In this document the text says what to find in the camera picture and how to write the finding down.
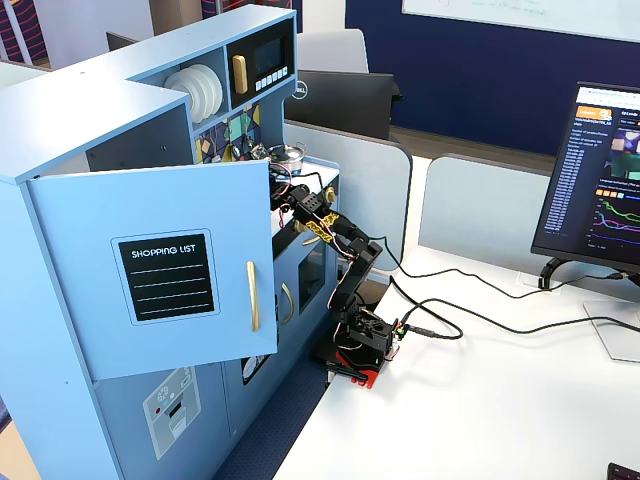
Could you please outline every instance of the cabinet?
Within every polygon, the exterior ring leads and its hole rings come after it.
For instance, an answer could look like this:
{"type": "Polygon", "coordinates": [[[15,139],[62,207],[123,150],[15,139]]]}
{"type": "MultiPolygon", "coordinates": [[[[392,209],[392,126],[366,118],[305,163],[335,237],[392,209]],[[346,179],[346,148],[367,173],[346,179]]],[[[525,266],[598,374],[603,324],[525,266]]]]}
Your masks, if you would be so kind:
{"type": "Polygon", "coordinates": [[[171,371],[98,382],[96,396],[126,479],[210,480],[225,459],[229,428],[222,366],[195,367],[200,412],[175,443],[156,458],[143,402],[171,371]]]}

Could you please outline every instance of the desk surface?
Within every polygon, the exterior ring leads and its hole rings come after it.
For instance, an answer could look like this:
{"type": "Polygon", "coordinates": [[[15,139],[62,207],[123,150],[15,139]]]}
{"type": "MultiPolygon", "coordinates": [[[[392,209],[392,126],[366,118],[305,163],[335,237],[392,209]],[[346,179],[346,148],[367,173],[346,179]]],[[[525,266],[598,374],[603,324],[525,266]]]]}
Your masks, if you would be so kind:
{"type": "Polygon", "coordinates": [[[0,61],[0,88],[31,80],[45,73],[45,70],[0,61]]]}
{"type": "MultiPolygon", "coordinates": [[[[404,266],[410,273],[456,266],[510,292],[530,291],[517,272],[425,247],[404,266]]],[[[609,299],[566,286],[510,300],[455,273],[397,280],[417,300],[447,299],[518,328],[584,317],[584,300],[609,299]]],[[[376,313],[391,323],[410,306],[390,288],[376,313]]],[[[465,337],[409,333],[372,390],[337,377],[277,480],[601,480],[609,462],[640,470],[640,365],[612,361],[590,322],[517,336],[432,308],[465,337]]],[[[422,312],[409,322],[447,331],[422,312]]]]}

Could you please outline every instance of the robotic arm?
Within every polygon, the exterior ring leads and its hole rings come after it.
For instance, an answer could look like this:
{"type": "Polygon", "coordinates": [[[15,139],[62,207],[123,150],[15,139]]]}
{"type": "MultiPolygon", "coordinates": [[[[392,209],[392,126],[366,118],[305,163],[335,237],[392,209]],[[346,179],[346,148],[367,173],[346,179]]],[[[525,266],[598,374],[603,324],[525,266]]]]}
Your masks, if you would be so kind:
{"type": "Polygon", "coordinates": [[[276,183],[272,191],[271,210],[291,211],[296,220],[349,263],[328,303],[332,318],[337,323],[333,336],[336,356],[342,363],[342,367],[335,371],[350,375],[360,380],[361,385],[371,388],[385,359],[394,353],[396,324],[389,325],[359,306],[356,291],[382,253],[382,247],[372,242],[344,215],[331,210],[323,197],[312,193],[306,185],[276,183]]]}

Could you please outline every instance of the dell logo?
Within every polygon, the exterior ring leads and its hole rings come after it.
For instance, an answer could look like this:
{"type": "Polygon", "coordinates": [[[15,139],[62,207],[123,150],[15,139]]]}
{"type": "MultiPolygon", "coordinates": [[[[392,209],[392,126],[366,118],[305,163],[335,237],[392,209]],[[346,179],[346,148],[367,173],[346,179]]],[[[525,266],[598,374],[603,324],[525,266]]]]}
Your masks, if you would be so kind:
{"type": "Polygon", "coordinates": [[[298,80],[298,85],[296,86],[296,93],[291,95],[296,100],[303,100],[309,94],[309,87],[302,80],[298,80]]]}

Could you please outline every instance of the floor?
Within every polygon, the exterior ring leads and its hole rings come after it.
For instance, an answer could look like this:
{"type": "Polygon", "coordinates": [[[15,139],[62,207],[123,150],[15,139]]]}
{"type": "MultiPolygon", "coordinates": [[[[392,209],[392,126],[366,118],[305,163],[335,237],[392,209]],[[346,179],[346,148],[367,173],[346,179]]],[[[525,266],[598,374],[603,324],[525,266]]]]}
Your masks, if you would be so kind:
{"type": "Polygon", "coordinates": [[[7,426],[7,424],[11,421],[11,417],[9,416],[9,412],[7,411],[7,407],[4,405],[2,401],[2,397],[0,397],[0,433],[7,426]]]}
{"type": "Polygon", "coordinates": [[[13,422],[0,434],[0,475],[9,480],[40,480],[38,470],[13,422]]]}
{"type": "Polygon", "coordinates": [[[554,157],[547,155],[495,147],[416,130],[391,127],[391,134],[409,150],[411,155],[423,158],[436,159],[454,154],[546,172],[551,172],[555,162],[554,157]]]}
{"type": "Polygon", "coordinates": [[[269,480],[325,391],[327,371],[304,355],[284,379],[213,480],[269,480]]]}

